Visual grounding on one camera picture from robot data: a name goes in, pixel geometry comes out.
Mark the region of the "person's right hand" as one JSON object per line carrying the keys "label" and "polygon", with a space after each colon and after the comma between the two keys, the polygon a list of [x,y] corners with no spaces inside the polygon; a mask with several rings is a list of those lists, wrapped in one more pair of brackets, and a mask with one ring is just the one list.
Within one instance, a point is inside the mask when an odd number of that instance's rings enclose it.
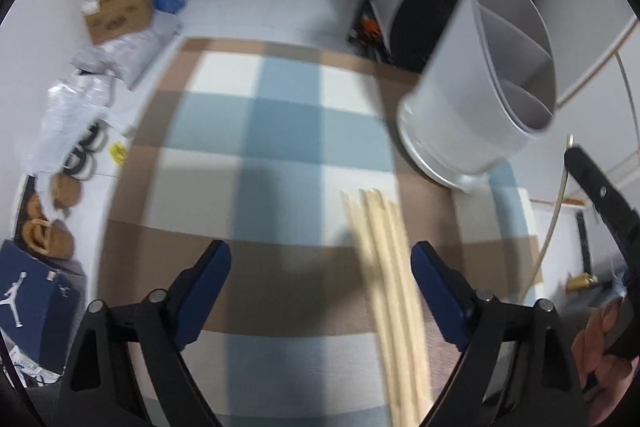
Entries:
{"label": "person's right hand", "polygon": [[610,301],[603,309],[591,312],[589,321],[573,340],[574,355],[580,385],[585,386],[593,374],[600,390],[587,402],[588,425],[602,424],[623,400],[634,380],[639,359],[632,361],[604,353],[605,335],[612,331],[620,314],[622,300]]}

